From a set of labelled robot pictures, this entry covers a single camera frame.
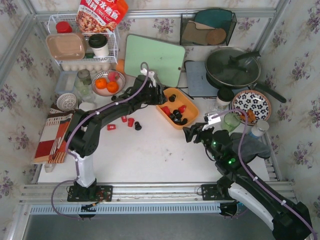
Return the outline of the red coffee capsule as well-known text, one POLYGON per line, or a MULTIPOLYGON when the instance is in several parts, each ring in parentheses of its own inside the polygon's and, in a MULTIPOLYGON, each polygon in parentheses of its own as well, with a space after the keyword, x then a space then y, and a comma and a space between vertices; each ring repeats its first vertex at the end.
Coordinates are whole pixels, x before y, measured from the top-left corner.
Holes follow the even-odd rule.
POLYGON ((122 120, 123 123, 126 123, 126 122, 128 121, 128 119, 127 119, 126 116, 122 116, 122 117, 121 117, 121 120, 122 120))
POLYGON ((179 110, 179 112, 180 112, 181 114, 183 114, 183 113, 186 111, 186 109, 187 109, 187 106, 186 106, 186 105, 182 105, 182 106, 180 106, 180 107, 178 108, 178 110, 179 110))
POLYGON ((164 106, 161 108, 161 110, 167 115, 169 116, 171 114, 170 109, 167 106, 164 106))
POLYGON ((128 127, 132 128, 135 123, 135 119, 130 117, 130 118, 128 118, 127 121, 128 121, 128 127))
POLYGON ((116 129, 116 125, 115 124, 108 124, 106 128, 108 131, 112 131, 112 130, 116 129))

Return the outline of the black coffee capsule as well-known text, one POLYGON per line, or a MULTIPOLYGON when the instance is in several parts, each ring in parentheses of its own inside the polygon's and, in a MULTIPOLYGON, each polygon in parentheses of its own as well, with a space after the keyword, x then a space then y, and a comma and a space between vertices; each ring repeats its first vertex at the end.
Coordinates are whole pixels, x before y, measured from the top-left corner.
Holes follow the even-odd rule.
POLYGON ((174 118, 172 121, 173 121, 176 125, 180 125, 180 124, 182 123, 181 119, 179 119, 179 118, 174 118))
POLYGON ((175 110, 173 111, 173 114, 174 114, 174 116, 175 116, 177 119, 181 119, 181 118, 182 118, 182 114, 181 114, 181 112, 180 112, 178 109, 175 109, 175 110))
POLYGON ((188 119, 187 119, 187 118, 184 118, 184 119, 180 122, 181 125, 185 125, 185 124, 187 124, 187 123, 188 123, 188 119))
POLYGON ((175 102, 175 100, 176 100, 176 95, 175 94, 172 94, 169 98, 168 98, 168 100, 171 102, 171 103, 173 103, 173 102, 175 102))
POLYGON ((142 129, 142 126, 140 125, 140 123, 139 123, 138 121, 136 121, 136 122, 134 123, 134 129, 135 129, 136 131, 140 131, 140 130, 142 129))
POLYGON ((174 119, 176 118, 176 116, 175 116, 173 113, 171 113, 171 114, 169 115, 169 118, 170 118, 171 120, 174 120, 174 119))

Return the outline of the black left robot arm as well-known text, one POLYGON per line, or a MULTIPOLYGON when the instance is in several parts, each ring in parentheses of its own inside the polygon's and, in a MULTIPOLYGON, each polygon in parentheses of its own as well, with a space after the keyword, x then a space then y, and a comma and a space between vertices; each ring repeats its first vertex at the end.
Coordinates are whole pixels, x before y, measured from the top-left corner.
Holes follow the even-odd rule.
POLYGON ((139 75, 134 84, 112 102, 89 111, 76 110, 65 134, 65 151, 75 160, 76 178, 68 189, 69 202, 97 202, 101 187, 93 168, 93 153, 100 141, 101 129, 111 122, 126 117, 142 108, 167 101, 162 84, 139 75))

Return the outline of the grey cloth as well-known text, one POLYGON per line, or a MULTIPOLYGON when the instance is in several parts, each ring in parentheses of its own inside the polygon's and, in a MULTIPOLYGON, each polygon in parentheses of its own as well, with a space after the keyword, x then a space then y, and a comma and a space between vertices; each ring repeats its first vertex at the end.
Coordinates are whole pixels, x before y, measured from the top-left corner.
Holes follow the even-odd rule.
MULTIPOLYGON (((230 135, 232 150, 238 154, 238 148, 240 146, 242 134, 235 132, 230 135)), ((249 163, 255 157, 259 157, 262 159, 268 159, 271 156, 270 148, 264 143, 260 142, 257 138, 254 138, 250 135, 245 134, 241 147, 240 147, 240 155, 242 160, 245 163, 249 163)))

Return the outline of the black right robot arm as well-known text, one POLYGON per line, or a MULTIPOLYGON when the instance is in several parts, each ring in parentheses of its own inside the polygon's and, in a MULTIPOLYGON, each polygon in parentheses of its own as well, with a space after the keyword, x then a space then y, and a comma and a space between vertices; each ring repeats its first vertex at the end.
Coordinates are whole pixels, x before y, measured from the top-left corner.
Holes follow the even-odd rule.
POLYGON ((317 238, 309 213, 302 202, 294 203, 280 195, 248 166, 254 158, 242 153, 241 142, 246 134, 229 134, 227 130, 203 129, 204 123, 184 127, 186 142, 203 144, 214 159, 222 177, 216 182, 222 198, 232 198, 244 204, 272 231, 276 240, 317 238))

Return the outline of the orange plastic storage basket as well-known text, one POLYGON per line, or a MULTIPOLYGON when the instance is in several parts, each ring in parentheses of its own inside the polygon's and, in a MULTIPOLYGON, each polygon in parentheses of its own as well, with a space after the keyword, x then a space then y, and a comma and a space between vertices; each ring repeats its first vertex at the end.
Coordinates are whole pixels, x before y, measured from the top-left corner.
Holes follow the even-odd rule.
POLYGON ((175 128, 176 130, 182 130, 183 127, 188 127, 191 125, 191 123, 193 123, 198 115, 199 115, 199 110, 196 107, 196 105, 179 89, 177 88, 167 88, 164 90, 164 94, 167 97, 167 102, 162 104, 162 105, 157 105, 156 109, 159 111, 159 113, 172 125, 173 128, 175 128), (169 97, 175 94, 176 95, 176 99, 175 102, 170 102, 169 101, 169 97), (182 113, 182 118, 181 121, 186 118, 188 120, 187 124, 185 125, 178 125, 175 124, 173 122, 173 120, 171 120, 169 118, 169 115, 166 115, 161 108, 167 106, 170 109, 171 114, 173 114, 174 110, 178 110, 179 107, 181 107, 182 105, 186 105, 186 110, 184 113, 182 113))

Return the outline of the green translucent cup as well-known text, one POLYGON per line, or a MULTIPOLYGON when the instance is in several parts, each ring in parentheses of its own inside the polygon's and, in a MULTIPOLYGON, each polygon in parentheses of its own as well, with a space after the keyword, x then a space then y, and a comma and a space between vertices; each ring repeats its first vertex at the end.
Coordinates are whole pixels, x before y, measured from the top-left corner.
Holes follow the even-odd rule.
POLYGON ((233 132, 241 123, 239 116, 236 113, 227 113, 223 117, 221 128, 229 133, 233 132))

